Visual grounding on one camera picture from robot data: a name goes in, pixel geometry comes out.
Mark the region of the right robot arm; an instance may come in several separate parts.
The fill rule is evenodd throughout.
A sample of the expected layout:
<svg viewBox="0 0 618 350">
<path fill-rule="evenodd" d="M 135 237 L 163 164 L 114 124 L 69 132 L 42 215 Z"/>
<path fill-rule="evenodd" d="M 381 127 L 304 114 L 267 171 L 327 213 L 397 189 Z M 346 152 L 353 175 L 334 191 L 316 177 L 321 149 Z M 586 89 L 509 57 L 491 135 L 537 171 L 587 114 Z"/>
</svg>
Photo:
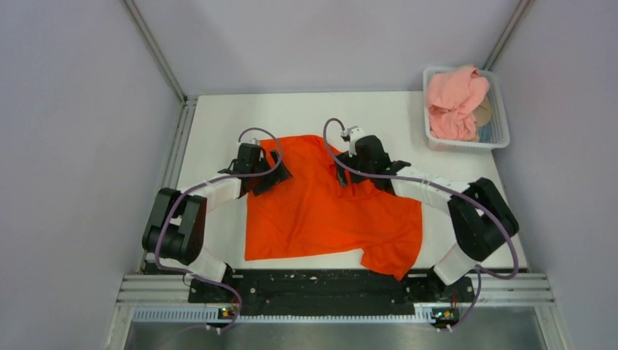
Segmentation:
<svg viewBox="0 0 618 350">
<path fill-rule="evenodd" d="M 382 192 L 421 202 L 449 216 L 455 243 L 429 270 L 427 290 L 436 300 L 447 300 L 457 281 L 479 267 L 492 253 L 507 245 L 518 271 L 519 259 L 512 236 L 520 225 L 497 186 L 487 178 L 457 182 L 426 174 L 403 160 L 392 160 L 375 135 L 360 129 L 343 131 L 348 151 L 335 156 L 340 185 L 366 180 Z"/>
</svg>

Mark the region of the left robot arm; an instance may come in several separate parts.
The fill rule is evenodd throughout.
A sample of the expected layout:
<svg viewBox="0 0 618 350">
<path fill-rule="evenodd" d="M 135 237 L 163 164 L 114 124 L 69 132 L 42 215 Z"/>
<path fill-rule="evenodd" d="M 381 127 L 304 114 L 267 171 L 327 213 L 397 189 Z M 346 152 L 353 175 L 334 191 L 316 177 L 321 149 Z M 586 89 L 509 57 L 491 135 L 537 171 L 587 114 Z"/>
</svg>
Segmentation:
<svg viewBox="0 0 618 350">
<path fill-rule="evenodd" d="M 234 283 L 226 277 L 230 266 L 204 246 L 208 214 L 246 195 L 262 195 L 291 177 L 279 141 L 272 150 L 258 141 L 242 143 L 228 167 L 214 177 L 185 190 L 158 191 L 141 245 L 154 255 L 158 269 L 204 282 L 214 300 L 225 301 Z"/>
</svg>

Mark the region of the orange t-shirt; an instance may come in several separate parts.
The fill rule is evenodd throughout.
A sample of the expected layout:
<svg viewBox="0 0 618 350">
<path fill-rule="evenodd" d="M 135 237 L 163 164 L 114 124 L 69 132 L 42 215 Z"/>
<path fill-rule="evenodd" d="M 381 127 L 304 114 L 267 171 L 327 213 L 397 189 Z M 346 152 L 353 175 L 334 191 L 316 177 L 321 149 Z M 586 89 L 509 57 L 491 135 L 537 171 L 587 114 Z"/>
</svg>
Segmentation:
<svg viewBox="0 0 618 350">
<path fill-rule="evenodd" d="M 246 260 L 363 251 L 365 268 L 400 280 L 421 252 L 419 201 L 377 190 L 371 182 L 341 187 L 324 140 L 315 135 L 263 140 L 283 149 L 291 178 L 247 198 Z"/>
</svg>

